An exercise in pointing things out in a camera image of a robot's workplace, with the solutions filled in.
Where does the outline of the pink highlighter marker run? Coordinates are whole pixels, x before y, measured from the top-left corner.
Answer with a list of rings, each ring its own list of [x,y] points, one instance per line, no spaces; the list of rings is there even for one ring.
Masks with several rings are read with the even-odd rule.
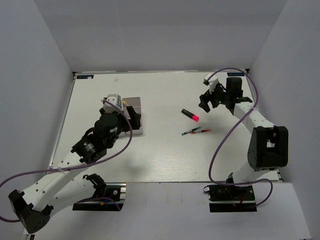
[[[200,119],[197,115],[191,113],[190,111],[188,111],[188,110],[186,110],[186,109],[182,109],[182,110],[181,110],[181,113],[182,113],[183,115],[185,115],[186,117],[192,119],[192,120],[195,121],[195,122],[198,122],[199,119]]]

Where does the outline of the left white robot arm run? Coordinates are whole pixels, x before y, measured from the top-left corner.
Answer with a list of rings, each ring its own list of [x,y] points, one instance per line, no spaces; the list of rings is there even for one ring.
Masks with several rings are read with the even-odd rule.
[[[142,127],[141,114],[132,106],[126,107],[129,116],[119,107],[100,109],[100,118],[71,148],[55,168],[24,190],[13,190],[9,201],[18,222],[29,234],[41,230],[59,211],[85,202],[114,203],[119,211],[119,186],[108,186],[96,173],[83,172],[96,164],[108,161],[111,149],[121,133],[133,133]]]

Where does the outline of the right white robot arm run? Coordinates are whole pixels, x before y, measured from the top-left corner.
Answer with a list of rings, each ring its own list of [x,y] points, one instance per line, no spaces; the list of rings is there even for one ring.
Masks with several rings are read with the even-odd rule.
[[[224,105],[251,134],[246,163],[225,181],[226,195],[236,200],[244,193],[241,183],[254,183],[264,174],[287,166],[289,131],[267,120],[254,102],[243,95],[240,77],[228,77],[225,87],[216,76],[205,78],[203,83],[208,90],[199,97],[199,107],[208,113],[211,108]]]

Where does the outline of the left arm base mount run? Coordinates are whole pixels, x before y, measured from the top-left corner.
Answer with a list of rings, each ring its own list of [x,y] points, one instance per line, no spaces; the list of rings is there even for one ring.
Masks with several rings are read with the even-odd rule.
[[[85,174],[82,179],[91,183],[93,193],[73,204],[73,211],[120,212],[125,203],[126,183],[107,183],[98,174]]]

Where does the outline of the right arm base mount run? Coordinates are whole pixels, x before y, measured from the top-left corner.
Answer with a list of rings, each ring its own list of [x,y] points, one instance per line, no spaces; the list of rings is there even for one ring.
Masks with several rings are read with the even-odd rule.
[[[210,184],[203,188],[208,195],[211,213],[249,213],[257,211],[253,187],[244,185]]]

